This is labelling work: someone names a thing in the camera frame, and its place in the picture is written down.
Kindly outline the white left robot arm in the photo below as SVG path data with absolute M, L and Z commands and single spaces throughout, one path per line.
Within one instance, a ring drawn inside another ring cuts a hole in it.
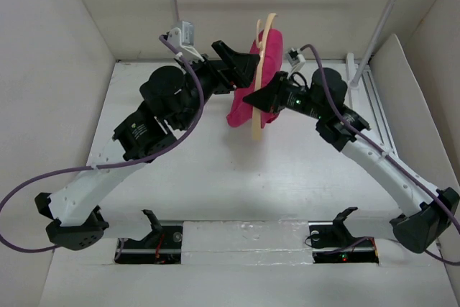
M 218 60 L 203 56 L 185 64 L 177 55 L 176 66 L 153 71 L 139 89 L 142 103 L 115 128 L 100 157 L 60 191 L 35 197 L 39 213 L 51 220 L 46 233 L 54 245 L 79 251 L 103 237 L 132 239 L 145 247 L 158 243 L 163 228 L 153 211 L 109 217 L 99 204 L 131 174 L 178 145 L 176 131 L 190 134 L 212 95 L 251 85 L 257 54 L 236 52 L 222 41 L 211 47 Z

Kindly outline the beige wooden hanger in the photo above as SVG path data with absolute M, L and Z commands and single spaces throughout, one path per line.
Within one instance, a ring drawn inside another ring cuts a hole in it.
M 268 14 L 265 24 L 264 24 L 264 29 L 262 32 L 262 39 L 259 39 L 259 29 L 260 29 L 260 26 L 262 25 L 262 21 L 260 19 L 257 20 L 255 44 L 259 50 L 259 63 L 257 66 L 256 75 L 255 75 L 255 82 L 254 82 L 255 91 L 258 91 L 262 87 L 262 73 L 263 73 L 263 66 L 265 63 L 265 51 L 266 51 L 266 45 L 267 45 L 267 38 L 268 38 L 269 31 L 272 29 L 272 24 L 276 16 L 277 16 L 276 13 Z M 262 139 L 261 111 L 257 109 L 255 106 L 252 108 L 252 139 L 255 141 L 260 141 Z

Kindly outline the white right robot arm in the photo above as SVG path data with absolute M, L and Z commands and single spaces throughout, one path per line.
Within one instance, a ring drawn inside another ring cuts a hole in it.
M 459 225 L 454 218 L 459 194 L 419 178 L 377 144 L 369 123 L 345 105 L 347 89 L 340 73 L 331 68 L 317 69 L 309 86 L 300 86 L 279 71 L 243 101 L 271 114 L 289 109 L 316 119 L 321 138 L 362 167 L 398 205 L 401 214 L 390 220 L 395 239 L 411 252 L 424 253 L 450 225 Z

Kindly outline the pink trousers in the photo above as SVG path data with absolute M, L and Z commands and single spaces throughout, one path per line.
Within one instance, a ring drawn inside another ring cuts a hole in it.
M 283 56 L 282 33 L 277 29 L 270 29 L 267 37 L 264 62 L 262 67 L 262 84 L 264 88 L 281 69 Z M 231 110 L 226 116 L 230 127 L 240 127 L 252 118 L 252 106 L 243 102 L 243 98 L 254 92 L 255 81 L 248 88 L 236 89 Z

